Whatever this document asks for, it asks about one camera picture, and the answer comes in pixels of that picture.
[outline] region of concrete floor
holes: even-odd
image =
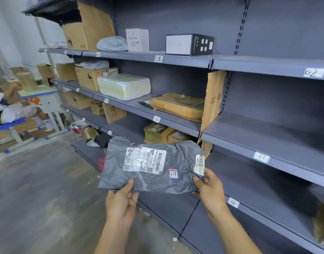
[[[106,218],[99,173],[71,132],[39,141],[0,155],[0,254],[93,253]],[[126,253],[191,254],[139,209]]]

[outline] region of barcode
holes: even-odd
[[[160,152],[160,153],[159,153],[159,156],[158,156],[158,158],[157,158],[155,171],[160,171],[161,159],[162,159],[162,153]]]

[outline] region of gray parcel bag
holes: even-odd
[[[109,141],[98,188],[121,189],[134,178],[133,191],[179,194],[197,190],[194,175],[203,179],[204,155],[193,141],[135,147],[116,136]]]

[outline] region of shelf label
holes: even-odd
[[[306,68],[304,71],[304,77],[321,78],[324,75],[324,69],[321,68]]]
[[[161,118],[158,117],[158,116],[154,116],[154,118],[153,118],[152,120],[153,120],[154,122],[156,122],[156,123],[160,123]]]
[[[263,163],[268,163],[270,160],[270,156],[259,153],[256,151],[254,154],[254,159],[257,159],[258,161],[261,161]]]
[[[154,62],[162,63],[162,61],[163,61],[163,56],[155,55]]]
[[[239,205],[240,205],[240,202],[239,201],[236,201],[235,199],[233,199],[232,197],[229,197],[229,200],[228,200],[228,204],[232,205],[233,207],[235,208],[239,208]]]

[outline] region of hand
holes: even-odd
[[[105,200],[107,223],[128,231],[135,218],[136,202],[139,196],[138,192],[131,192],[133,185],[134,179],[131,178],[118,192],[109,191]]]
[[[201,199],[206,207],[209,219],[215,224],[216,220],[222,214],[230,214],[227,207],[222,182],[213,171],[208,168],[204,169],[206,177],[204,182],[197,176],[193,177],[194,183],[200,192],[193,192]]]

